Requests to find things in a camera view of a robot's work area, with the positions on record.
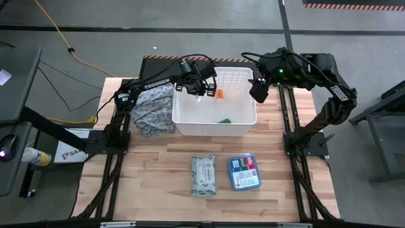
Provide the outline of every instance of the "desk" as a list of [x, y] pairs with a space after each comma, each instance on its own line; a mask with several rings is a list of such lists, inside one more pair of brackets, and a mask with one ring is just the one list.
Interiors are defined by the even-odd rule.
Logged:
[[[108, 101], [121, 80], [106, 79], [99, 106]], [[312, 95], [302, 89], [294, 92], [299, 119], [305, 125], [316, 115]], [[131, 123], [130, 149], [123, 161], [114, 220], [299, 221], [290, 160], [284, 152], [284, 121], [278, 89], [271, 87], [267, 100], [257, 104], [257, 108], [258, 121], [244, 137], [183, 136], [176, 130], [145, 138]], [[103, 129], [109, 123], [113, 109], [114, 104], [110, 103], [100, 112], [96, 129]], [[230, 185], [227, 159], [244, 153], [255, 154], [262, 186], [236, 192]], [[194, 155], [216, 155], [216, 196], [191, 196], [191, 157]], [[98, 192], [105, 160], [106, 155], [96, 155], [84, 164], [73, 216], [82, 212]], [[325, 161], [308, 157], [308, 165], [315, 193], [330, 212], [339, 217]], [[303, 199], [309, 214], [304, 193]]]

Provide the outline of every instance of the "yellow cable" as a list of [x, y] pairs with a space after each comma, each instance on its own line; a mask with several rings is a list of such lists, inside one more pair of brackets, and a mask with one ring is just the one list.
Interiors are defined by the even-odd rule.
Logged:
[[59, 122], [59, 123], [64, 123], [64, 124], [93, 124], [96, 117], [95, 116], [91, 116], [88, 120], [86, 121], [81, 121], [81, 122], [73, 122], [73, 121], [67, 121], [67, 120], [60, 120], [57, 118], [47, 118], [50, 121], [55, 121], [55, 122]]
[[[57, 25], [55, 24], [55, 22], [52, 20], [51, 16], [49, 16], [49, 15], [46, 13], [45, 9], [41, 6], [41, 4], [39, 4], [39, 2], [38, 2], [37, 0], [34, 0], [34, 1], [35, 1], [35, 3], [37, 3], [37, 5], [39, 6], [39, 8], [42, 10], [42, 12], [44, 12], [44, 14], [45, 14], [45, 15], [48, 17], [48, 19], [52, 22], [53, 26], [54, 26], [54, 27], [56, 28], [56, 30], [59, 32], [59, 35], [62, 36], [62, 39], [64, 40], [64, 42], [66, 43], [66, 45], [67, 45], [69, 48], [72, 48], [72, 47], [70, 46], [70, 44], [68, 43], [68, 41], [66, 40], [66, 38], [64, 37], [64, 35], [62, 34], [62, 32], [59, 30], [58, 26], [57, 26]], [[77, 61], [79, 61], [80, 63], [82, 63], [82, 64], [84, 64], [84, 65], [87, 65], [87, 66], [89, 66], [89, 67], [92, 67], [92, 68], [94, 68], [94, 69], [96, 69], [96, 70], [100, 70], [100, 71], [106, 73], [107, 75], [109, 75], [109, 76], [111, 76], [111, 77], [116, 77], [116, 76], [113, 75], [112, 73], [109, 73], [108, 71], [103, 70], [102, 68], [99, 68], [98, 66], [94, 66], [94, 65], [91, 65], [90, 63], [86, 63], [86, 62], [80, 60], [79, 58], [77, 58], [76, 54], [75, 54], [73, 51], [70, 51], [70, 53], [71, 53], [71, 54], [75, 57], [75, 59], [76, 59]]]

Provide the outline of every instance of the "green sponge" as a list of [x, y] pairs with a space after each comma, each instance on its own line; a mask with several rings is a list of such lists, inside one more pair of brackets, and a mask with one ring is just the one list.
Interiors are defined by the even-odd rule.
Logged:
[[230, 120], [228, 118], [226, 118], [222, 121], [219, 121], [218, 124], [230, 124]]

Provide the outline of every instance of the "orange object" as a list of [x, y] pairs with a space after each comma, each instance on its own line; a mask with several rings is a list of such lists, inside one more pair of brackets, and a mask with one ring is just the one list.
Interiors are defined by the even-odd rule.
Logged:
[[222, 89], [217, 89], [215, 93], [215, 101], [218, 99], [225, 99]]

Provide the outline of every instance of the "computer mouse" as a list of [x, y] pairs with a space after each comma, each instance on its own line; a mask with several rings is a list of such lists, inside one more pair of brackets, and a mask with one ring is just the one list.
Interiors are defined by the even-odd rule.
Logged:
[[0, 162], [9, 162], [15, 157], [16, 139], [16, 135], [9, 134], [0, 140]]

